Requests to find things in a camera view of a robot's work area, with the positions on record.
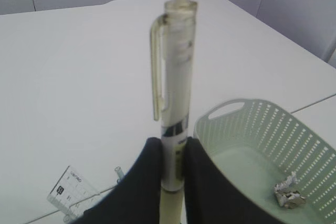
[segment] crumpled aluminum foil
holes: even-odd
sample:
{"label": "crumpled aluminum foil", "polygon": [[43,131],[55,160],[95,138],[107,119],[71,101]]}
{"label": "crumpled aluminum foil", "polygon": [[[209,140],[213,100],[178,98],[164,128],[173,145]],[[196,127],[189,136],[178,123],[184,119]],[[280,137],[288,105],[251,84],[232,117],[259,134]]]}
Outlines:
{"label": "crumpled aluminum foil", "polygon": [[306,203],[306,197],[291,187],[297,181],[296,173],[292,172],[285,181],[275,185],[274,193],[277,196],[280,207],[293,209]]}

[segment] white plastic basket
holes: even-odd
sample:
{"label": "white plastic basket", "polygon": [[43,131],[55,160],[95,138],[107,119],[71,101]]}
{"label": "white plastic basket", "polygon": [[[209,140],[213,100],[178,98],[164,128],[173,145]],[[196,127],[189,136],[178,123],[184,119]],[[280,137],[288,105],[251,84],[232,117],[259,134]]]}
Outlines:
{"label": "white plastic basket", "polygon": [[[212,118],[238,103],[243,106]],[[284,109],[265,100],[231,100],[199,118],[194,136],[223,175],[272,216],[290,224],[336,224],[336,152]],[[273,187],[292,171],[307,204],[280,208]]]}

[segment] clear ruler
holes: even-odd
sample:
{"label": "clear ruler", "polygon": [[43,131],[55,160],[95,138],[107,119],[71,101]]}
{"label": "clear ruler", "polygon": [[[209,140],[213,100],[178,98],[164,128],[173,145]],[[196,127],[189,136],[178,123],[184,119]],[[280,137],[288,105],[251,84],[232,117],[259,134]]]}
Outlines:
{"label": "clear ruler", "polygon": [[68,166],[47,197],[50,203],[65,214],[65,223],[71,223],[101,199],[100,193],[71,166]]}

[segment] pencil clip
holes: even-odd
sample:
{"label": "pencil clip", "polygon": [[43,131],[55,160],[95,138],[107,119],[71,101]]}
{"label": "pencil clip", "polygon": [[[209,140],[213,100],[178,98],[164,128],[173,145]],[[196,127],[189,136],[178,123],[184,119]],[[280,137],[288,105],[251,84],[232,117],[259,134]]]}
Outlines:
{"label": "pencil clip", "polygon": [[154,120],[158,121],[161,116],[163,106],[162,95],[162,80],[161,80],[161,54],[164,53],[161,43],[161,31],[165,26],[166,14],[158,17],[150,32],[151,40],[151,71],[152,71],[152,93],[153,93],[153,108]]}

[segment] white table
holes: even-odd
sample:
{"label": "white table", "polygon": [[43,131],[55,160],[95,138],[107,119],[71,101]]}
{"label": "white table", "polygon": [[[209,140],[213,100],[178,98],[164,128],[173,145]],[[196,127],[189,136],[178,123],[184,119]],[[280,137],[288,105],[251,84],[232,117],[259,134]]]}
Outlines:
{"label": "white table", "polygon": [[[69,164],[109,187],[114,167],[127,171],[160,135],[149,28],[164,1],[0,16],[1,223],[53,211],[46,196]],[[262,98],[291,112],[336,94],[336,69],[227,0],[196,1],[190,133],[225,100]]]}

